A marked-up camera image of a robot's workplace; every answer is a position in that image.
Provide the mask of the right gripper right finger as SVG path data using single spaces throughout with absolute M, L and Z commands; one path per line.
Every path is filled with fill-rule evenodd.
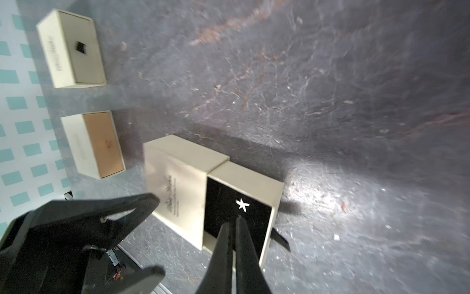
M 252 238 L 242 216 L 236 219 L 236 293 L 237 294 L 271 294 L 259 267 L 258 257 Z

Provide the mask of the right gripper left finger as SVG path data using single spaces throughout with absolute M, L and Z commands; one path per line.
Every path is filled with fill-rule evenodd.
M 233 274 L 233 236 L 231 224 L 224 223 L 219 231 L 206 274 L 197 294 L 230 294 Z

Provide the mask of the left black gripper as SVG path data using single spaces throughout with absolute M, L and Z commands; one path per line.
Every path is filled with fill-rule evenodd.
M 151 294 L 160 266 L 110 279 L 105 252 L 159 206 L 154 194 L 101 200 L 52 201 L 15 219 L 1 240 L 3 294 Z

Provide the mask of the white star earring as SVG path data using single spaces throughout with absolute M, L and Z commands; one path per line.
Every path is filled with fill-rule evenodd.
M 240 198 L 239 200 L 236 200 L 236 204 L 239 206 L 239 209 L 241 209 L 245 213 L 247 212 L 247 208 L 250 206 L 250 204 L 247 202 L 244 202 L 242 198 Z

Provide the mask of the cream tan-drawer jewelry box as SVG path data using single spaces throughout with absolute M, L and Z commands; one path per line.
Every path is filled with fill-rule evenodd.
M 77 172 L 97 180 L 126 170 L 111 111 L 61 118 Z

